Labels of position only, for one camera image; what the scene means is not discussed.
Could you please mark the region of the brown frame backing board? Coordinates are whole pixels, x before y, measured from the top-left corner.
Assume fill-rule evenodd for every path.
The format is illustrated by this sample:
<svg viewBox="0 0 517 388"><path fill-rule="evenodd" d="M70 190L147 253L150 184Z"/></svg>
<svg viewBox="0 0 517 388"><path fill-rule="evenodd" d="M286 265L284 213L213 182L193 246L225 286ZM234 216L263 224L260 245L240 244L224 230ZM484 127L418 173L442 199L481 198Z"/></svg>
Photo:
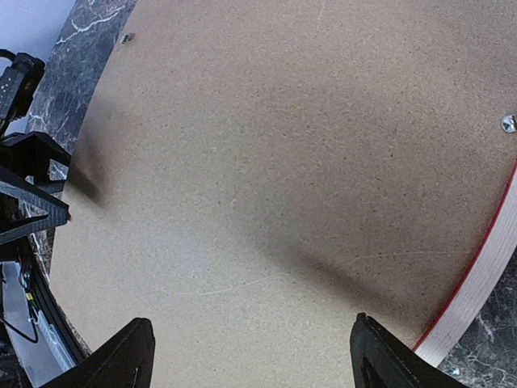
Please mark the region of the brown frame backing board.
<svg viewBox="0 0 517 388"><path fill-rule="evenodd" d="M351 387L358 313L414 345L511 173L513 1L140 1L74 152L50 287L155 387Z"/></svg>

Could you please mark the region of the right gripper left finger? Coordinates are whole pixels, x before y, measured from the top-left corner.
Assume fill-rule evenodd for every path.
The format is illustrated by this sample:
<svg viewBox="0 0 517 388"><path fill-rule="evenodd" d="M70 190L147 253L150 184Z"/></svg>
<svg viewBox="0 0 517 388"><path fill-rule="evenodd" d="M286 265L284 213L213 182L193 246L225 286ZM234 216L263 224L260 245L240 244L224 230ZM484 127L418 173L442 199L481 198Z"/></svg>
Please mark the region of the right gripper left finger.
<svg viewBox="0 0 517 388"><path fill-rule="evenodd" d="M79 365L47 387L139 387L151 385L155 338L147 318L134 318Z"/></svg>

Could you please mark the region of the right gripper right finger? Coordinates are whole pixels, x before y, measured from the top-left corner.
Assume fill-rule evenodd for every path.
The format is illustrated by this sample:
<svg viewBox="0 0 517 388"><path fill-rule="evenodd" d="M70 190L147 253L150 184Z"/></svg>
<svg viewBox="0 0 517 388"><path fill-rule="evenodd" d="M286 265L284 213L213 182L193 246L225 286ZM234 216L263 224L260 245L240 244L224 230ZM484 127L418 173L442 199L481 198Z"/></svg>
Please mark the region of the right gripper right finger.
<svg viewBox="0 0 517 388"><path fill-rule="evenodd" d="M356 387L464 388L464 384L426 363L365 313L356 316L350 351Z"/></svg>

